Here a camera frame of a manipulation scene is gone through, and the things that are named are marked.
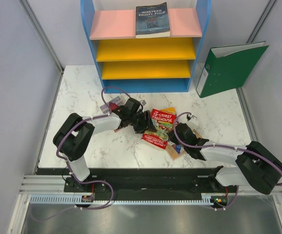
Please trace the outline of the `red treehouse book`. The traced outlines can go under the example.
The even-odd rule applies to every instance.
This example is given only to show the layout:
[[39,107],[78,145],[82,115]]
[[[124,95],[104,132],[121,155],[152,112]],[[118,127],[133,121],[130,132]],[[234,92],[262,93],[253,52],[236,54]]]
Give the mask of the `red treehouse book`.
[[145,131],[142,135],[142,140],[154,148],[165,150],[168,141],[167,133],[173,130],[176,115],[152,109],[150,117],[156,132]]

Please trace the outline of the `dark blue 1984 book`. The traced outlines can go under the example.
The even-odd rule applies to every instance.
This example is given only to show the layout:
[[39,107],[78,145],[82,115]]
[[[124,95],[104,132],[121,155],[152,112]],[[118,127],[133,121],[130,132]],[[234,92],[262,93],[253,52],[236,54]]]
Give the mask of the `dark blue 1984 book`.
[[136,7],[136,38],[170,37],[167,2]]

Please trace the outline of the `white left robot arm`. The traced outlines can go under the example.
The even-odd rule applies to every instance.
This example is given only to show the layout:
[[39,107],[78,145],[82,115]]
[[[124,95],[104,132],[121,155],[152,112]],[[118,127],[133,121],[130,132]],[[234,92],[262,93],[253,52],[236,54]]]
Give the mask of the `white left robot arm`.
[[99,116],[82,117],[77,113],[70,114],[53,138],[57,157],[65,160],[71,177],[75,180],[75,186],[82,192],[90,190],[92,186],[84,153],[93,135],[127,126],[133,126],[136,134],[157,131],[150,111],[145,111],[143,105],[134,98],[130,97],[124,105],[110,102],[106,106],[109,112]]

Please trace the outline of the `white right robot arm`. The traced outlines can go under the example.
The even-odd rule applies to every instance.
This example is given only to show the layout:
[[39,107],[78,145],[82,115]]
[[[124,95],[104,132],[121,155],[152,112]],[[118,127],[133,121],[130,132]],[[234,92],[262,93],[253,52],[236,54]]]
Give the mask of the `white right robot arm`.
[[252,141],[244,146],[217,144],[198,138],[185,123],[179,123],[168,133],[169,140],[180,144],[193,158],[231,165],[212,169],[208,186],[214,192],[229,186],[251,186],[268,195],[282,185],[282,163],[261,143]]

